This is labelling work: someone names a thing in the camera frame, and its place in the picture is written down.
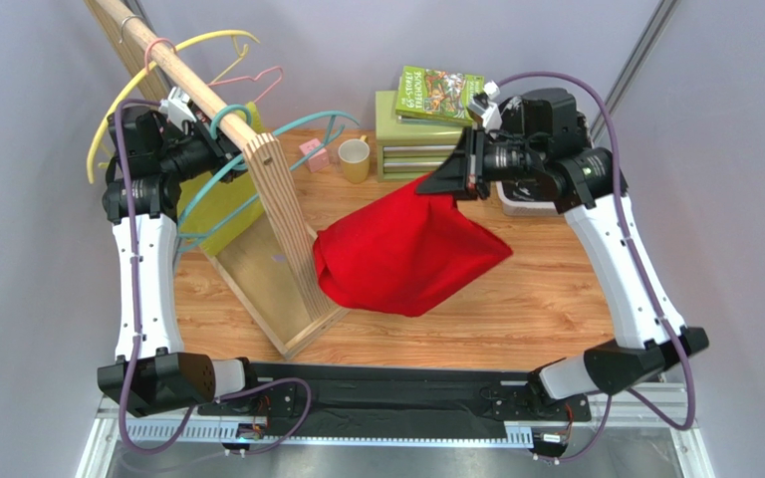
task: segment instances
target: pink box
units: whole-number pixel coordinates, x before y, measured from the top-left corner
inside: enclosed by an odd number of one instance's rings
[[[312,139],[310,141],[306,141],[303,144],[300,145],[300,150],[303,152],[303,155],[309,154],[309,151],[312,149],[315,149],[316,147],[320,146],[321,142],[317,139]],[[322,147],[321,150],[315,153],[314,156],[310,157],[308,161],[306,161],[306,166],[309,168],[310,171],[316,172],[320,171],[321,169],[327,167],[330,164],[330,154],[327,152],[327,149],[325,147]]]

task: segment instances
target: red fabric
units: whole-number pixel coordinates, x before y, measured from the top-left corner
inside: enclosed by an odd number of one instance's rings
[[[423,315],[512,255],[419,178],[318,233],[321,289],[349,309]]]

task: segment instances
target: wooden tabletop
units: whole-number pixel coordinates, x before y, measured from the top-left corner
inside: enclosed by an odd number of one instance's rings
[[[342,138],[358,135],[345,131]],[[290,163],[301,156],[299,144],[312,136],[309,131],[280,136]],[[372,134],[369,141],[374,151]],[[309,224],[324,229],[403,185],[377,182],[374,171],[365,183],[353,185],[331,166],[316,173],[298,168],[297,195]],[[564,219],[509,217],[496,197],[459,208],[509,244],[513,256],[423,317],[351,311],[292,361],[529,370],[612,337],[601,287]],[[189,352],[282,360],[201,252],[183,256],[175,285]]]

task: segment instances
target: yellow mug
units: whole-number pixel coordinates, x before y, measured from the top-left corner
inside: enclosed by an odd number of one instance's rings
[[[359,184],[368,178],[371,169],[371,147],[361,139],[348,139],[339,146],[339,161],[345,178]]]

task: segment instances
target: wooden rack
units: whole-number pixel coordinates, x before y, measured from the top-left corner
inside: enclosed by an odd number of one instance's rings
[[[110,40],[112,26],[115,35],[127,39],[126,50],[115,45],[125,63],[130,62],[124,52],[131,55],[132,45],[142,53],[157,38],[119,0],[86,3],[102,9],[93,10]],[[166,44],[153,46],[150,57],[209,117],[226,107]],[[238,115],[223,117],[220,129],[244,151],[265,214],[210,261],[280,354],[290,359],[348,310],[318,287],[312,255],[316,234],[303,217],[280,142],[271,133],[256,133]]]

